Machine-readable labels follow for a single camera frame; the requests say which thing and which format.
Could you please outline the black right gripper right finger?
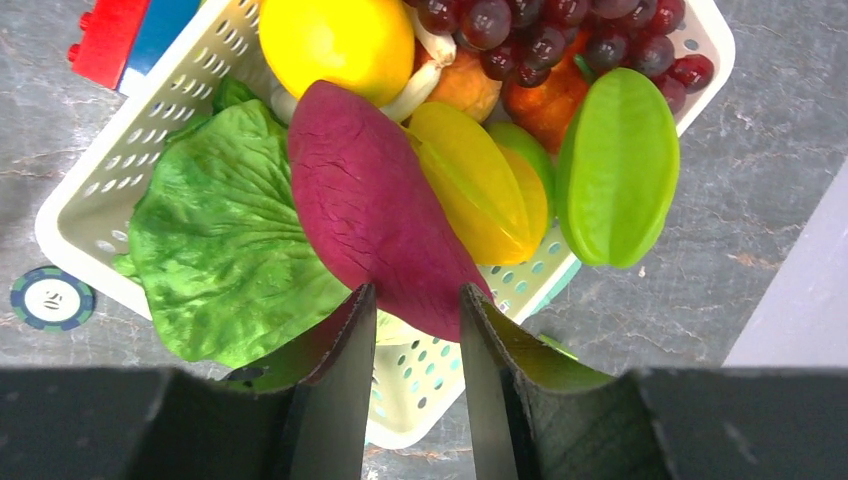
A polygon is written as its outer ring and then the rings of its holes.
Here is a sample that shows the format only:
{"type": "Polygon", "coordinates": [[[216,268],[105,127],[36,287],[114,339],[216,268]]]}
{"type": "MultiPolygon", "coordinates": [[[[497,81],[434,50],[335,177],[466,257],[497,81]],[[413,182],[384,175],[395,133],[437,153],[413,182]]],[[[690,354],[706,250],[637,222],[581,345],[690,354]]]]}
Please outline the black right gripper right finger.
{"type": "Polygon", "coordinates": [[[635,368],[561,354],[475,285],[459,294],[480,479],[843,479],[847,373],[635,368]]]}

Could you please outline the green fake starfruit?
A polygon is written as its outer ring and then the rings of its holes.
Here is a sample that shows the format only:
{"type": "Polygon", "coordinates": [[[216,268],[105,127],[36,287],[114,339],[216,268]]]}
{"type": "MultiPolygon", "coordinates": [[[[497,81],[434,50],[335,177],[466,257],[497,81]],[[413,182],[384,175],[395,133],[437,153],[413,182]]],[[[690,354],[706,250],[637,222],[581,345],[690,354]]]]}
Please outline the green fake starfruit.
{"type": "Polygon", "coordinates": [[[662,233],[680,165],[676,122],[654,83],[627,68],[601,76],[558,154],[555,208],[570,250],[591,266],[638,263],[662,233]]]}

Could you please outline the purple fake sweet potato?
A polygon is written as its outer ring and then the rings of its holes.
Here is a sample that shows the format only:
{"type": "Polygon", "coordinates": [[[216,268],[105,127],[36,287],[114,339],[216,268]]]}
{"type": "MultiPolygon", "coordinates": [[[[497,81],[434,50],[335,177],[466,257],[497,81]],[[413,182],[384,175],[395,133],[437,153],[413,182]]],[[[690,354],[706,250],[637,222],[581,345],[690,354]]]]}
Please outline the purple fake sweet potato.
{"type": "Polygon", "coordinates": [[[305,235],[327,269],[417,330],[460,340],[460,291],[487,287],[404,130],[369,100],[326,80],[289,124],[291,188],[305,235]]]}

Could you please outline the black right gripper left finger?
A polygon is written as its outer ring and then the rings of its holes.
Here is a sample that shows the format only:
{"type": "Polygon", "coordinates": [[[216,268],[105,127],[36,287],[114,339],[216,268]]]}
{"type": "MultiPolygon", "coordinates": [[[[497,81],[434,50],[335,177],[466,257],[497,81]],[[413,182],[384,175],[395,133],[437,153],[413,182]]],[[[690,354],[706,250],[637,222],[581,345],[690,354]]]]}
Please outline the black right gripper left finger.
{"type": "Polygon", "coordinates": [[[226,378],[177,368],[1,373],[5,479],[357,479],[375,354],[365,284],[226,378]]]}

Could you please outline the yellow fake starfruit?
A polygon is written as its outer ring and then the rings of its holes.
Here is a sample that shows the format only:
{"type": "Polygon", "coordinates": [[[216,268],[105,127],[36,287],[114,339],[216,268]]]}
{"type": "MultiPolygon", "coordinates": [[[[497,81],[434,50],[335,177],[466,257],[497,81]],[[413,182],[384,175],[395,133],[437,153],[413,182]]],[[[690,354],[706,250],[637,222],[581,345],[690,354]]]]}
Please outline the yellow fake starfruit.
{"type": "Polygon", "coordinates": [[[549,228],[534,168],[468,114],[426,102],[406,129],[421,169],[462,244],[480,265],[529,260],[549,228]]]}

